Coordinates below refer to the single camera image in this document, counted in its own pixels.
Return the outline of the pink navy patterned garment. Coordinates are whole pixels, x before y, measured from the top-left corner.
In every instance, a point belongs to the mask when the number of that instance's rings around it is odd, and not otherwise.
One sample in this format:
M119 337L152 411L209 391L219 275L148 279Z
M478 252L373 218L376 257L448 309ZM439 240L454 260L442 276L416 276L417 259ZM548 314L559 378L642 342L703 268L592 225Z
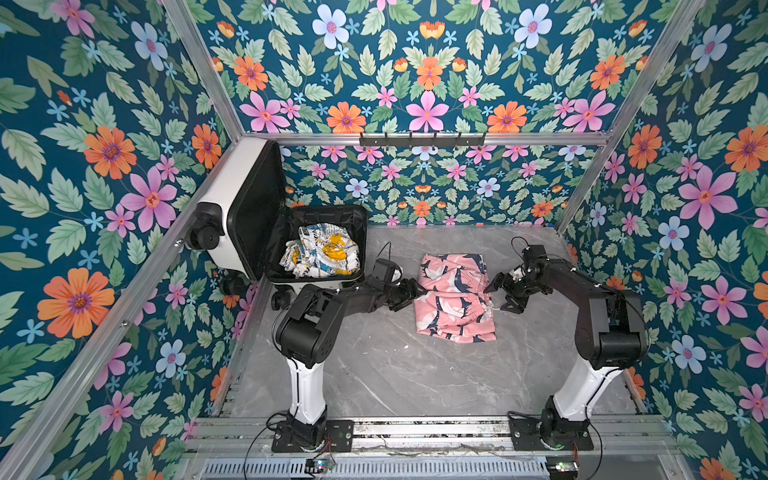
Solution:
M419 285L426 293L414 301L419 334L457 344L496 340L493 304L485 291L487 266L480 254L427 254L422 258Z

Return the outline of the white yellow blue printed garment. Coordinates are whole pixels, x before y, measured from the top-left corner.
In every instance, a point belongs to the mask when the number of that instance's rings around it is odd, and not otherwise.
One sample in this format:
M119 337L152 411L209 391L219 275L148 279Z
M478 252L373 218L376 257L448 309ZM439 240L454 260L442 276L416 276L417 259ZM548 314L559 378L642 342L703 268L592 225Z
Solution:
M341 226L301 226L298 238L286 242L279 265L296 278L349 276L361 268L360 250Z

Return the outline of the white hard-shell suitcase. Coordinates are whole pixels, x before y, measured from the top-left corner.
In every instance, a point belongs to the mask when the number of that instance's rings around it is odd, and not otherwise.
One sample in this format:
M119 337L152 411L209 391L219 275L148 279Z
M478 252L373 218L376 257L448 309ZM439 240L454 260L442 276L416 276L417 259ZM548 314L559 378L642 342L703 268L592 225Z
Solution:
M287 203L286 176L279 144L246 138L224 158L223 170L197 202L186 234L189 248L209 253L228 273L224 294L241 295L246 285L263 279L275 286L271 307L286 307L307 283L342 288L364 277L368 212L358 205L297 206ZM329 223L345 228L359 246L360 267L348 275L298 278L280 265L286 243L301 227Z

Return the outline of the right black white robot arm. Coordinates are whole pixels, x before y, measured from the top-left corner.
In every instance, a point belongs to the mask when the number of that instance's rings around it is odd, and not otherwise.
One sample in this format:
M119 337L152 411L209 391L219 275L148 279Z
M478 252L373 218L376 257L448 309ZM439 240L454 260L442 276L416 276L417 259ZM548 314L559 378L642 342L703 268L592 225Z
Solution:
M503 290L501 309L514 314L523 313L536 294L565 296L576 307L578 359L539 417L511 415L512 432L530 426L536 446L590 449L590 416L595 403L617 376L648 351L641 301L637 294L610 287L579 271L571 261L548 254L542 245L526 246L520 257L521 265L497 274L485 291Z

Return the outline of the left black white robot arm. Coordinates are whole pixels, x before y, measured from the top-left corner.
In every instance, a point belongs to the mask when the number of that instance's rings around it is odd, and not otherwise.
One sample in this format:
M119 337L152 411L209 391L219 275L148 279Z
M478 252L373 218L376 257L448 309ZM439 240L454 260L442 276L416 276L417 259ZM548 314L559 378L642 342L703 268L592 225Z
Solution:
M324 362L336 344L345 317L382 307L397 312L426 293L413 278L386 281L370 277L342 289L305 285L274 333L274 344L287 359L293 376L288 409L291 427L307 435L322 435L325 431Z

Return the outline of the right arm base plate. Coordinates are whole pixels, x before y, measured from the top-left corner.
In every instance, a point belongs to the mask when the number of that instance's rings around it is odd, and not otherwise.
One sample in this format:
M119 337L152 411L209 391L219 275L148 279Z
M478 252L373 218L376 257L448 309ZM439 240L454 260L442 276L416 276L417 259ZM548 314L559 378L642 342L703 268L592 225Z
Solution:
M592 451L595 448L587 421L509 416L508 425L516 451Z

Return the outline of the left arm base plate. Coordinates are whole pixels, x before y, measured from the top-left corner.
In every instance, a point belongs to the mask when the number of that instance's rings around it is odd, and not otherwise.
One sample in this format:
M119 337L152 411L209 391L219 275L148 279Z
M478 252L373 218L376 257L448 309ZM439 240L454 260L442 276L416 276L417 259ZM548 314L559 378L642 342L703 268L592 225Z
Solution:
M307 425L297 420L278 423L272 440L273 453L348 453L352 450L355 423L351 420L324 420Z

